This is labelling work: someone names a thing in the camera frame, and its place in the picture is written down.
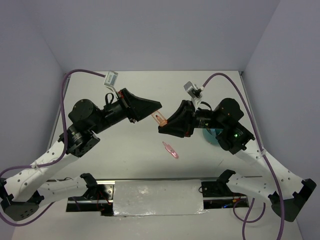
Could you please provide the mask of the clear orange highlighter cap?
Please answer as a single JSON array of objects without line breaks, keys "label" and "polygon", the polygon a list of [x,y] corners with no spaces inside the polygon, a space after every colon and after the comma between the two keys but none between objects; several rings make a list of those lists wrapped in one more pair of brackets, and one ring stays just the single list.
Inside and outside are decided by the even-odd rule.
[{"label": "clear orange highlighter cap", "polygon": [[159,125],[166,121],[165,117],[158,110],[153,112],[151,116]]}]

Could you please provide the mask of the pink highlighter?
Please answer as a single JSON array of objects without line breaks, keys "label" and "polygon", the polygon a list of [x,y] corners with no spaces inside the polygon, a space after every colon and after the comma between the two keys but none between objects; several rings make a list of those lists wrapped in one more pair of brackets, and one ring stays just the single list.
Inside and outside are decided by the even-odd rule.
[{"label": "pink highlighter", "polygon": [[167,144],[166,142],[162,142],[162,144],[164,145],[164,148],[166,149],[166,151],[174,158],[174,159],[178,159],[179,155],[178,153],[173,149],[173,147],[169,144]]}]

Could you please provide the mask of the orange highlighter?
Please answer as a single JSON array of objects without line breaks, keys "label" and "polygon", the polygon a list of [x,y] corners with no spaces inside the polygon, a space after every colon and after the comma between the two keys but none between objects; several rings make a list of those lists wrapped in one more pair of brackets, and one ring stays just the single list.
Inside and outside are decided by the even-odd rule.
[{"label": "orange highlighter", "polygon": [[158,124],[160,127],[163,127],[168,123],[168,121],[163,116],[156,115],[156,119],[158,120]]}]

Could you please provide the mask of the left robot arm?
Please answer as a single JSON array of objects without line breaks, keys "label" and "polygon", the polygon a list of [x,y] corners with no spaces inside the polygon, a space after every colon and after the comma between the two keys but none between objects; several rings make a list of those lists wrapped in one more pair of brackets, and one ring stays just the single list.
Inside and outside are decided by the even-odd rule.
[{"label": "left robot arm", "polygon": [[124,119],[139,122],[162,108],[159,101],[137,97],[126,88],[113,94],[100,109],[89,99],[79,100],[68,117],[72,124],[51,148],[20,172],[0,179],[0,205],[15,222],[24,221],[47,204],[64,198],[95,198],[101,187],[90,173],[62,181],[50,181],[57,172],[74,163],[97,145],[97,134]]}]

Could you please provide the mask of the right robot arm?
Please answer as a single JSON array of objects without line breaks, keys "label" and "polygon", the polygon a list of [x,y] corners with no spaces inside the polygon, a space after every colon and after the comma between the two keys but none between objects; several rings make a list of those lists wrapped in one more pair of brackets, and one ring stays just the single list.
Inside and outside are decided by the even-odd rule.
[{"label": "right robot arm", "polygon": [[260,149],[255,136],[240,124],[243,116],[233,98],[224,98],[214,110],[196,109],[192,101],[183,100],[167,123],[158,127],[158,132],[184,138],[190,137],[195,129],[221,129],[216,136],[219,146],[256,169],[260,179],[245,178],[234,170],[225,170],[218,178],[218,192],[223,196],[243,193],[264,200],[279,217],[293,222],[317,184],[294,174],[267,150]]}]

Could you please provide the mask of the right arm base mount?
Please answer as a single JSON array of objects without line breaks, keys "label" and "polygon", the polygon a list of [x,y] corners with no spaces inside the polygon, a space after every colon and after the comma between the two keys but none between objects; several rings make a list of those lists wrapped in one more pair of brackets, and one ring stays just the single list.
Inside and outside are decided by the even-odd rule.
[{"label": "right arm base mount", "polygon": [[202,194],[205,210],[232,209],[235,205],[236,208],[249,207],[249,201],[245,194],[220,187],[216,181],[202,181],[198,192]]}]

